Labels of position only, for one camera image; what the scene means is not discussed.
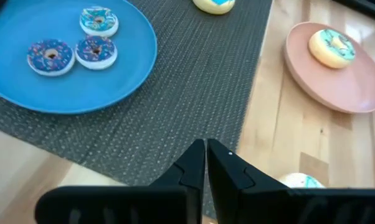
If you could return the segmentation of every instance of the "wooden surface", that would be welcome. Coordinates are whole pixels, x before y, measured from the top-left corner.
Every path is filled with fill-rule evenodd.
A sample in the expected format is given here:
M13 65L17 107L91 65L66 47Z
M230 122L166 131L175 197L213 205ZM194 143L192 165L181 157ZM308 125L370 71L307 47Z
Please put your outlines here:
M345 31L375 60L375 21L328 0L274 0L238 155L279 178L304 172L328 187L375 187L375 112L330 111L292 80L282 59L301 21ZM0 133L0 224L34 223L37 199L58 185L121 185ZM204 224L215 223L204 217Z

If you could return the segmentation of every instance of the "gray placemat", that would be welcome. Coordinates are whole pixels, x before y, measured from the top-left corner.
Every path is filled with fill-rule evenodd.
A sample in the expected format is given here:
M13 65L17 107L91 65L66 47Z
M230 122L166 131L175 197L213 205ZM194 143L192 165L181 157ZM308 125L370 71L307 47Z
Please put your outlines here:
M42 114L0 98L0 130L128 185L147 185L197 138L236 149L272 0L236 0L223 16L191 0L131 2L158 38L156 65L143 86L78 116ZM214 218L207 183L203 212Z

